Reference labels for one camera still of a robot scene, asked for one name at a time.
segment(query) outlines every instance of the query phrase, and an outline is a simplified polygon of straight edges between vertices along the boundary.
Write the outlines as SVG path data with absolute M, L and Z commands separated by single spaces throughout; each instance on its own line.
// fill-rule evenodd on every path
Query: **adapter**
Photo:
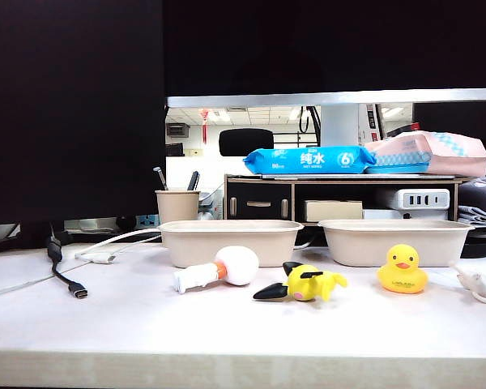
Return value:
M 448 189 L 379 189 L 378 203 L 400 211 L 411 209 L 448 209 L 450 192 Z

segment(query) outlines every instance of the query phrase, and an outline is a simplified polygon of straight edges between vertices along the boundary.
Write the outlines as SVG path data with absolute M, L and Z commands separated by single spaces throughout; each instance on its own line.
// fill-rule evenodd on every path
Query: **white cable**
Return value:
M 82 267 L 84 265 L 88 265 L 91 261 L 88 261 L 86 263 L 81 263 L 80 265 L 77 265 L 77 266 L 74 266 L 74 267 L 71 267 L 70 269 L 66 269 L 65 271 L 60 271 L 60 274 L 65 274 L 67 273 L 68 271 L 71 271 L 71 270 L 74 270 L 74 269 L 77 269 L 78 267 Z M 39 280 L 34 280 L 34 281 L 28 281 L 24 284 L 19 284 L 19 285 L 15 285 L 15 286 L 10 286 L 8 288 L 4 288 L 4 289 L 0 289 L 0 295 L 2 294 L 5 294 L 5 293 L 9 293 L 9 292 L 13 292 L 15 290 L 19 290 L 19 289 L 23 289 L 23 288 L 27 288 L 28 286 L 31 286 L 31 285 L 34 285 L 34 284 L 39 284 L 40 282 L 43 282 L 45 280 L 50 280 L 51 278 L 54 278 L 55 275 L 52 274 L 50 276 L 46 276 L 44 278 L 40 278 Z
M 159 238 L 160 235 L 157 235 L 156 237 L 149 237 L 148 239 L 143 239 L 142 241 L 132 242 L 132 243 L 130 243 L 126 246 L 123 246 L 120 249 L 117 249 L 117 250 L 114 250 L 114 251 L 107 251 L 107 252 L 98 251 L 98 252 L 94 252 L 94 253 L 90 253 L 90 251 L 97 249 L 99 247 L 105 246 L 109 243 L 121 240 L 125 237 L 131 237 L 131 236 L 134 236 L 134 235 L 139 235 L 141 233 L 159 233 L 159 232 L 160 232 L 159 229 L 142 229 L 142 230 L 139 230 L 139 231 L 132 231 L 131 233 L 124 233 L 122 235 L 119 235 L 118 237 L 112 237 L 110 239 L 107 239 L 103 242 L 96 243 L 93 246 L 90 246 L 90 247 L 88 247 L 84 250 L 81 250 L 81 251 L 75 253 L 75 258 L 85 260 L 85 261 L 89 261 L 89 262 L 93 262 L 93 263 L 110 264 L 113 261 L 113 259 L 115 258 L 115 255 L 114 255 L 115 253 L 118 253 L 119 251 L 122 251 L 122 250 L 124 250 L 128 247 L 138 245 L 139 243 L 152 241 L 154 239 Z
M 78 227 L 79 227 L 79 231 L 83 233 L 113 233 L 114 232 L 114 230 L 111 229 L 110 227 L 102 227 L 100 229 L 85 229 L 82 226 L 81 220 L 78 220 Z
M 159 229 L 140 229 L 138 231 L 132 231 L 130 233 L 123 233 L 122 235 L 119 235 L 118 237 L 111 237 L 110 239 L 106 239 L 105 241 L 96 243 L 93 246 L 87 247 L 84 250 L 81 250 L 80 252 L 76 253 L 75 255 L 82 255 L 87 253 L 88 251 L 94 250 L 98 247 L 102 247 L 104 245 L 108 245 L 109 243 L 119 241 L 121 239 L 124 239 L 125 237 L 132 237 L 134 235 L 140 235 L 141 233 L 159 233 Z
M 207 197 L 204 197 L 202 199 L 202 201 L 205 201 L 207 200 L 208 198 L 210 198 L 214 193 L 216 193 L 216 191 L 221 188 L 222 186 L 224 185 L 224 182 L 222 182 L 216 189 L 214 189 Z
M 313 241 L 315 240 L 315 235 L 313 235 L 311 237 L 311 239 L 309 239 L 309 241 L 307 241 L 306 243 L 303 243 L 302 245 L 298 245 L 298 246 L 294 246 L 293 249 L 294 250 L 300 250 L 300 249 L 305 249 L 306 247 L 308 247 L 309 245 L 311 245 L 313 243 Z

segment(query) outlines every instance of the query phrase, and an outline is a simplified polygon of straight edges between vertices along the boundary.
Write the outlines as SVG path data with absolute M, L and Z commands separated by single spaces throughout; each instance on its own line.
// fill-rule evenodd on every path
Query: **black cable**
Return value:
M 85 298 L 88 296 L 87 289 L 79 282 L 69 280 L 62 273 L 58 271 L 58 264 L 62 261 L 62 245 L 61 242 L 54 236 L 47 238 L 47 255 L 52 260 L 52 273 L 68 285 L 68 290 L 77 298 Z
M 321 145 L 321 118 L 318 116 L 317 109 L 314 106 L 307 106 L 307 110 L 311 113 L 313 120 L 313 128 L 315 129 L 315 138 L 317 139 L 317 146 Z
M 304 129 L 302 129 L 302 114 L 305 110 L 305 107 L 304 106 L 301 106 L 301 115 L 299 115 L 299 131 L 302 133 L 302 134 L 305 134 L 306 132 L 308 132 L 308 124 L 309 124 L 309 117 L 306 118 L 306 127 Z

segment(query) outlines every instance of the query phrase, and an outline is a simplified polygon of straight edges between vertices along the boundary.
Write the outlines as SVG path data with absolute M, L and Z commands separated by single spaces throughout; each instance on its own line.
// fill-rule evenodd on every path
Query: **blue wet wipes package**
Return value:
M 361 146 L 259 148 L 243 161 L 254 174 L 363 173 L 376 163 Z

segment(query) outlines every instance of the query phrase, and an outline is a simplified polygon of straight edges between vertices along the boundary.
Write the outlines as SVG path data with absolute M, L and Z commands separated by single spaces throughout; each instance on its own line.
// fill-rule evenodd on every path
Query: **paper tray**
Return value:
M 416 249 L 421 267 L 447 267 L 461 257 L 469 224 L 448 220 L 323 220 L 330 257 L 348 266 L 378 267 L 389 248 Z
M 209 263 L 225 246 L 246 246 L 260 267 L 280 267 L 292 257 L 297 231 L 289 220 L 180 220 L 162 224 L 162 243 L 176 267 Z

